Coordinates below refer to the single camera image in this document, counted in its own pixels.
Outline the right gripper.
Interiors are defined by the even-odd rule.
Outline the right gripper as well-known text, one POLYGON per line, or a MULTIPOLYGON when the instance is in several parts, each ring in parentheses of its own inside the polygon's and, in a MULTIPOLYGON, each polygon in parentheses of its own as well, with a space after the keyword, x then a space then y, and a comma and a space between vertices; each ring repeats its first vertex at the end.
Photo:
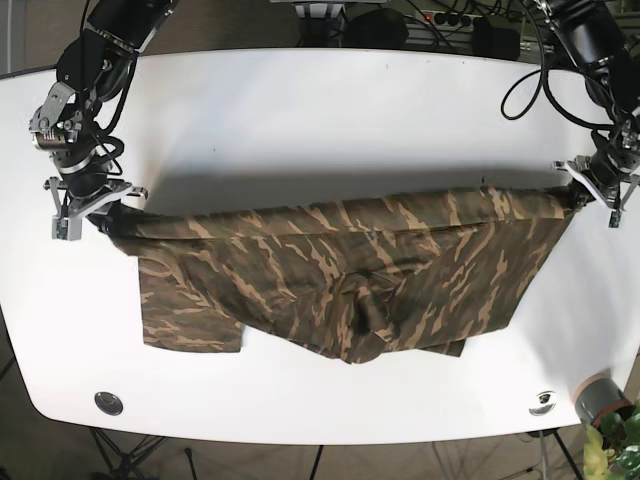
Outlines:
POLYGON ((44 184, 56 208, 51 221, 55 240, 79 240, 85 218, 98 223, 109 214, 111 205, 123 198, 148 197, 146 188, 122 178, 118 157, 124 152, 124 143, 113 136, 69 143, 63 135, 44 135, 42 149, 59 173, 44 184))

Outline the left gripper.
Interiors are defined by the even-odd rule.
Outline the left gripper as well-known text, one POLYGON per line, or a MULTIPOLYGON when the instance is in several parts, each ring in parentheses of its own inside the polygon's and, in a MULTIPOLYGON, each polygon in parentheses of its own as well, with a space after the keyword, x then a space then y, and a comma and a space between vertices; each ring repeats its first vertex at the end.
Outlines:
POLYGON ((575 208, 597 202, 610 213, 608 227, 616 229, 639 188, 639 128, 618 125, 606 135, 592 130, 591 140, 595 146, 591 156, 556 162, 555 169, 570 175, 567 189, 575 208))

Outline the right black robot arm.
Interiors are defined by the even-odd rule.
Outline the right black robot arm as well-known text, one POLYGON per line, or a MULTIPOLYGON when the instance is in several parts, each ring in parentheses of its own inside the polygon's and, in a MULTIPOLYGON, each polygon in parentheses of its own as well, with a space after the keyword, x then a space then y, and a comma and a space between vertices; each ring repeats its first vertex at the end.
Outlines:
POLYGON ((125 181, 118 161, 123 142, 113 136, 138 58, 172 15, 174 1, 100 1, 86 4, 78 38, 59 58, 56 81, 34 112, 29 131, 58 174, 45 190, 56 213, 52 236, 75 241, 82 222, 100 223, 113 205, 148 192, 125 181))

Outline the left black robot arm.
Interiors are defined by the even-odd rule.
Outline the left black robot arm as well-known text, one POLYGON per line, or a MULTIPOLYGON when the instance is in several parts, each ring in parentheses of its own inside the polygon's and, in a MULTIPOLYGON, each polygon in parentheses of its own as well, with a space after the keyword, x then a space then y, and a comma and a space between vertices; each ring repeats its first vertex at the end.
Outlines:
POLYGON ((544 53, 539 26, 532 22, 539 46, 539 76, 531 100, 509 121, 523 117, 544 94, 565 120, 591 132, 595 153, 567 161, 561 168, 572 180, 569 192, 576 206, 598 202, 610 211, 609 226, 620 226, 626 203, 639 187, 639 63, 603 1, 538 1, 536 7, 571 61, 569 70, 584 79, 590 99, 610 121, 594 123, 566 110, 553 95, 549 73, 559 69, 544 53))

